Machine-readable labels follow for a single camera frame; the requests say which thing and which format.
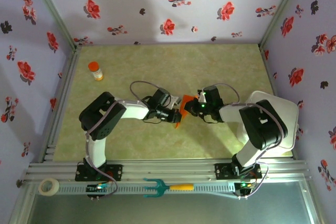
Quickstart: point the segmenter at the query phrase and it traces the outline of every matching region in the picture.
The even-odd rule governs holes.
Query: orange block
[[[184,110],[184,106],[185,104],[188,102],[188,101],[192,101],[195,97],[192,97],[190,95],[184,95],[183,98],[182,98],[182,102],[181,102],[181,106],[180,106],[180,109],[179,109],[179,112],[181,113],[182,115],[182,118],[181,118],[181,121],[182,119],[185,118],[186,115],[188,115],[188,112],[186,110]],[[175,125],[175,129],[177,129],[177,127],[180,125],[181,122],[179,123],[176,123]]]

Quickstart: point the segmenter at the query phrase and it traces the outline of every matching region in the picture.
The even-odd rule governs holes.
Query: orange pill bottle
[[[101,71],[99,64],[96,61],[89,63],[89,70],[91,71],[96,81],[100,81],[104,78],[103,72]]]

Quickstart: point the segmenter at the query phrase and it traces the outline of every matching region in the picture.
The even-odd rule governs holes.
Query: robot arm
[[[237,177],[254,169],[256,162],[268,150],[279,146],[288,134],[286,125],[268,100],[260,100],[256,104],[224,105],[215,86],[199,90],[198,96],[184,107],[191,115],[199,116],[204,121],[205,116],[210,115],[219,123],[242,123],[246,129],[249,140],[233,156],[231,163],[231,173]]]
[[[106,163],[105,144],[106,137],[112,132],[120,119],[134,118],[148,120],[159,118],[163,122],[177,123],[181,121],[181,114],[173,105],[176,97],[171,96],[166,90],[158,89],[153,96],[142,101],[118,100],[109,92],[104,92],[97,97],[79,115],[81,127],[89,133],[88,154],[95,167],[103,169]],[[106,117],[102,112],[109,111]],[[91,132],[99,121],[100,124]],[[84,163],[90,168],[88,156]]]

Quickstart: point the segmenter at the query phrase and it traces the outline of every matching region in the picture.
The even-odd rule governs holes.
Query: yellow handle
[[[172,185],[169,187],[170,190],[183,190],[183,191],[193,191],[193,184],[180,184],[180,185]]]

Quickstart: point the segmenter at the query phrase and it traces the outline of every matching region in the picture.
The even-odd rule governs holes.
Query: roll of tape
[[[43,196],[53,196],[58,192],[58,189],[59,182],[54,178],[46,178],[38,186],[38,192]]]

